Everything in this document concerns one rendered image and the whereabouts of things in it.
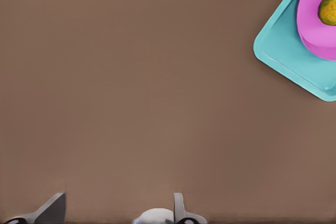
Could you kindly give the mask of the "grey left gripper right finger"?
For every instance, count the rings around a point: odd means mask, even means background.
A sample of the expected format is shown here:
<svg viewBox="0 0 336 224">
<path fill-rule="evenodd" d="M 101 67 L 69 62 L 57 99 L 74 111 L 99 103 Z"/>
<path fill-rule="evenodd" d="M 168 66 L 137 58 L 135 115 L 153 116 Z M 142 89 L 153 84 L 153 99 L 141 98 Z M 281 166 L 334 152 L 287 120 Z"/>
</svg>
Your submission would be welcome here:
<svg viewBox="0 0 336 224">
<path fill-rule="evenodd" d="M 175 224 L 207 224 L 207 220 L 203 216 L 185 210 L 184 198 L 181 193 L 174 193 L 173 212 Z"/>
</svg>

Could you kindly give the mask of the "pink round plate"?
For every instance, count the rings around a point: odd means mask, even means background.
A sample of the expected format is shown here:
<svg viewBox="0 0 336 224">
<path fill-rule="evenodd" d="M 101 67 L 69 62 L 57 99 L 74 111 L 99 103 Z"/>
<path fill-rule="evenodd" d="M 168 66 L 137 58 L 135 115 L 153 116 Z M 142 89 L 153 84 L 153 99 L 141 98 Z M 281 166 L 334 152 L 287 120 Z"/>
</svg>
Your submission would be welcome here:
<svg viewBox="0 0 336 224">
<path fill-rule="evenodd" d="M 299 0 L 297 29 L 301 41 L 314 55 L 336 60 L 336 26 L 323 24 L 318 17 L 322 0 Z"/>
</svg>

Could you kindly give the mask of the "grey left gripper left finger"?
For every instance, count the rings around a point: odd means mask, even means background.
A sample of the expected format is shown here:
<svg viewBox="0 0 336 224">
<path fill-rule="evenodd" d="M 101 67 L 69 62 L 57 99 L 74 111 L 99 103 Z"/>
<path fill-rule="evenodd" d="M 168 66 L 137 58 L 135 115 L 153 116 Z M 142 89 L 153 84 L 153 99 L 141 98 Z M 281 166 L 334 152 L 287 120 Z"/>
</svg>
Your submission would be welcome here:
<svg viewBox="0 0 336 224">
<path fill-rule="evenodd" d="M 36 211 L 16 216 L 4 224 L 64 224 L 66 193 L 56 193 Z"/>
</svg>

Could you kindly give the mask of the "orange fruit with green patches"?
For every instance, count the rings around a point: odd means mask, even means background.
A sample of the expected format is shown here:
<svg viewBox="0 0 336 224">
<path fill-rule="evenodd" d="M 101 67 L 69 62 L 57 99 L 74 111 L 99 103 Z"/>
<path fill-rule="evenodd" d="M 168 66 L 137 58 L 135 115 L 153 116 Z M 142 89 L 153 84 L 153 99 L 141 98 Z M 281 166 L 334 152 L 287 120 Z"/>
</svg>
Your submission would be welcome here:
<svg viewBox="0 0 336 224">
<path fill-rule="evenodd" d="M 336 26 L 336 0 L 322 0 L 318 7 L 320 21 L 329 26 Z"/>
</svg>

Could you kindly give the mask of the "teal rectangular tray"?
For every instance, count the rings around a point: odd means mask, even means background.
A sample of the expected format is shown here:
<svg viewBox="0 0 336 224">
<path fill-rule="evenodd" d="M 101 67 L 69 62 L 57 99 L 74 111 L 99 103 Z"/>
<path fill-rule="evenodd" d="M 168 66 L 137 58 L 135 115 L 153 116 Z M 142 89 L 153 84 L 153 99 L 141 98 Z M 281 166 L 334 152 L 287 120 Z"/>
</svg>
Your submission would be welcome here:
<svg viewBox="0 0 336 224">
<path fill-rule="evenodd" d="M 326 102 L 336 101 L 336 61 L 319 58 L 302 43 L 297 31 L 299 0 L 282 0 L 257 35 L 257 59 Z"/>
</svg>

